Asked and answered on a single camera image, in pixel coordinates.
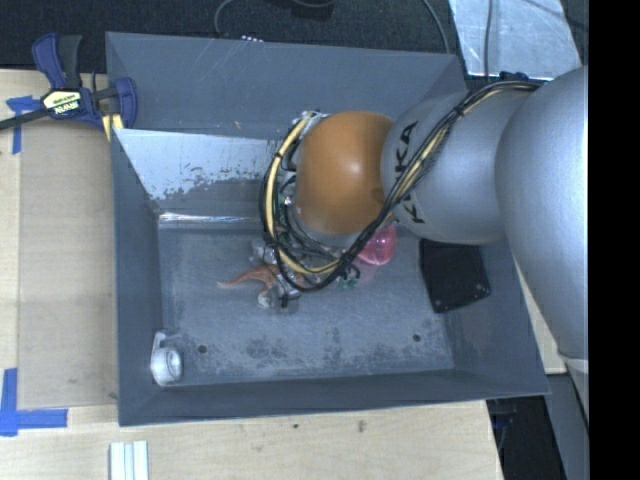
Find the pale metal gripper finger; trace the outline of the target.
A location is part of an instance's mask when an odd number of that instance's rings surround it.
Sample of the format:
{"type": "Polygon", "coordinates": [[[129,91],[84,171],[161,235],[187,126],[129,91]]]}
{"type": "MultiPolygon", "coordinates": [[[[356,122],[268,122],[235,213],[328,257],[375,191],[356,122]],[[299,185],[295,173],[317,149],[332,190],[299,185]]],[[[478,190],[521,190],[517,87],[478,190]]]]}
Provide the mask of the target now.
{"type": "Polygon", "coordinates": [[[272,287],[257,297],[258,305],[273,314],[296,314],[299,311],[299,297],[296,293],[283,292],[272,287]]]}
{"type": "Polygon", "coordinates": [[[271,244],[266,243],[263,239],[252,239],[250,244],[251,255],[249,257],[249,260],[253,264],[277,264],[274,247],[271,244]]]}

